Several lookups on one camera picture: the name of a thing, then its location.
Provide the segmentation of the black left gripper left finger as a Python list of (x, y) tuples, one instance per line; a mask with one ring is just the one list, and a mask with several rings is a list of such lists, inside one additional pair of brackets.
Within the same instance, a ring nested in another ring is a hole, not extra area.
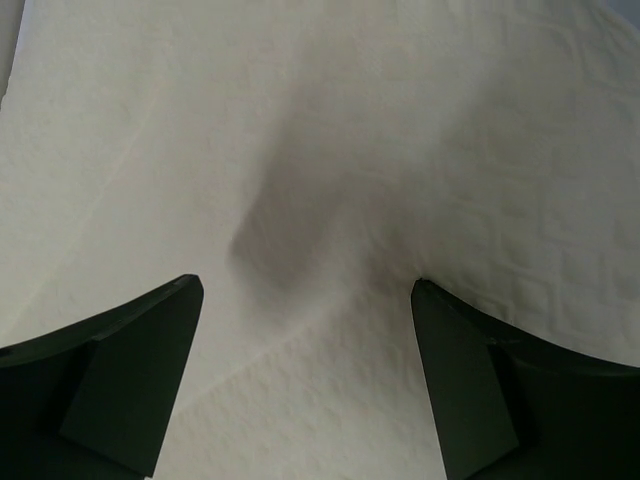
[(4, 479), (155, 473), (204, 300), (182, 275), (1, 350)]

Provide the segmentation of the cream quilted pillow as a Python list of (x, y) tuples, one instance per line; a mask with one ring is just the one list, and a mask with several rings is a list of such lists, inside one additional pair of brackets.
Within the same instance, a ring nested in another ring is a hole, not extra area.
[(430, 279), (639, 362), (639, 33), (598, 1), (37, 1), (1, 102), (1, 339), (184, 273), (159, 479), (440, 479)]

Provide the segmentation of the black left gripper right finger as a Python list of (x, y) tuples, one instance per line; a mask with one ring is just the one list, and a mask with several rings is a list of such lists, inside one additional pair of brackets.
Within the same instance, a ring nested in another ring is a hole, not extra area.
[(635, 479), (639, 371), (560, 347), (420, 280), (412, 318), (450, 479)]

